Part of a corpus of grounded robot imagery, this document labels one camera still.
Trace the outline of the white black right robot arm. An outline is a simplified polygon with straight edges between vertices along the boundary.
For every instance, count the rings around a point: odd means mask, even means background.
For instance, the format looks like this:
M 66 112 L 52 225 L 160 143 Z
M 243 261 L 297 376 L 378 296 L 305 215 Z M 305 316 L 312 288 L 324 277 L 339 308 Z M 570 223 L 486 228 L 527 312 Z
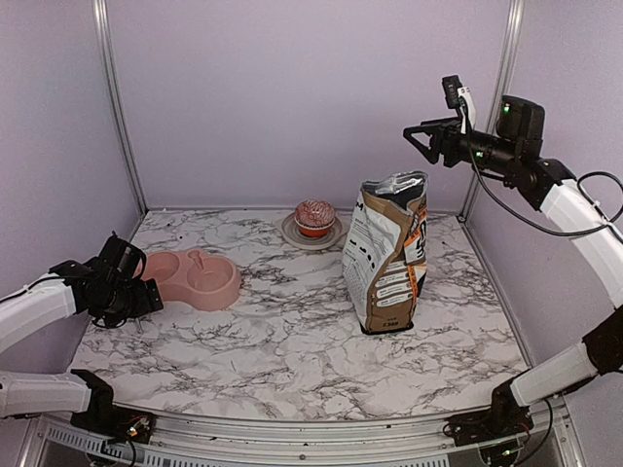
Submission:
M 471 165 L 477 178 L 492 177 L 515 189 L 554 228 L 547 234 L 569 239 L 593 269 L 612 303 L 612 314 L 580 342 L 509 379 L 493 390 L 489 407 L 454 415 L 446 436 L 464 446 L 511 436 L 532 428 L 529 408 L 556 394 L 573 392 L 596 377 L 622 370 L 622 232 L 620 213 L 607 217 L 561 162 L 540 155 L 545 110 L 529 100 L 505 95 L 494 134 L 476 131 L 467 98 L 450 97 L 453 118 L 425 121 L 404 129 L 404 138 L 429 162 Z

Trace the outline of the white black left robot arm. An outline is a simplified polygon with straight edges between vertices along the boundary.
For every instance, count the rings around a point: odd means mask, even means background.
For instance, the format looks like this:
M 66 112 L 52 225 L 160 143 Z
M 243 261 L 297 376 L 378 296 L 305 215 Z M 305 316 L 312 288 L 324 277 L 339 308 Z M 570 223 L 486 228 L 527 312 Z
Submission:
M 164 303 L 153 279 L 142 277 L 147 257 L 111 234 L 84 263 L 68 260 L 1 301 L 1 347 L 8 349 L 55 323 L 83 312 L 95 326 L 117 329 L 159 311 Z M 115 440 L 147 443 L 155 417 L 122 408 L 110 384 L 88 370 L 58 375 L 4 372 L 1 415 L 70 413 L 72 425 Z

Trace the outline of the pink double pet feeder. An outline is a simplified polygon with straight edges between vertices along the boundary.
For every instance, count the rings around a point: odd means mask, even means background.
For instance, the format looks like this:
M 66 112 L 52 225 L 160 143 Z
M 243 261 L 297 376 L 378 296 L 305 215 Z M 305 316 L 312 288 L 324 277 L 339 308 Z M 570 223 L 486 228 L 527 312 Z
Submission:
M 231 260 L 199 248 L 149 254 L 143 277 L 156 281 L 164 302 L 182 302 L 201 311 L 234 304 L 241 286 L 240 272 Z

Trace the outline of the white brown pet food bag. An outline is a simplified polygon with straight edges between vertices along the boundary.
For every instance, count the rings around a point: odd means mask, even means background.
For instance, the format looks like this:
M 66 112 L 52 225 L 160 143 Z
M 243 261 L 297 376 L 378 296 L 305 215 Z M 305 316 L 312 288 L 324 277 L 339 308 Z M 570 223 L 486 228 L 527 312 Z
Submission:
M 342 271 L 361 331 L 413 328 L 427 274 L 428 175 L 414 170 L 361 184 Z

